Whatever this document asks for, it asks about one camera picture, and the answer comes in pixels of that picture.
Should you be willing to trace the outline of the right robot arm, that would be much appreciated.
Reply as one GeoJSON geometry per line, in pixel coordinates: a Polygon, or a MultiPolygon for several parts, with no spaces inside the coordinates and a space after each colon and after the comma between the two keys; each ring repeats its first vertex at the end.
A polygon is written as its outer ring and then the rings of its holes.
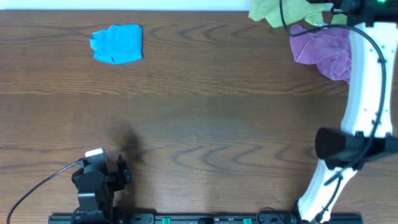
{"type": "Polygon", "coordinates": [[[297,223],[360,223],[332,208],[363,165],[397,152],[392,135],[391,91],[397,54],[397,1],[333,1],[348,16],[351,75],[339,129],[320,128],[315,139],[317,168],[298,199],[297,223]]]}

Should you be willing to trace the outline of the green microfiber cloth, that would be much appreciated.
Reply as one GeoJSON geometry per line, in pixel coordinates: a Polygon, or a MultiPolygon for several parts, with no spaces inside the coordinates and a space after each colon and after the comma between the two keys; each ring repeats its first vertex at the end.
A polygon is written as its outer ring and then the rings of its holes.
{"type": "MultiPolygon", "coordinates": [[[[332,3],[310,4],[306,0],[282,0],[287,25],[302,19],[313,26],[324,25],[323,12],[330,12],[332,3]]],[[[252,0],[248,17],[256,22],[265,19],[272,28],[282,27],[279,0],[252,0]]]]}

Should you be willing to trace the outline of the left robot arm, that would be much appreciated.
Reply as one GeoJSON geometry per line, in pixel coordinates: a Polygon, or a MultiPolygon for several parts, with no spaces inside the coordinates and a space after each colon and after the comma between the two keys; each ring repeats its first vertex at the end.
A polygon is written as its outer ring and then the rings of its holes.
{"type": "Polygon", "coordinates": [[[114,193],[132,182],[132,175],[122,156],[117,169],[108,170],[103,151],[78,160],[80,168],[73,173],[72,182],[78,190],[79,207],[71,215],[71,223],[119,223],[120,211],[113,207],[114,193]]]}

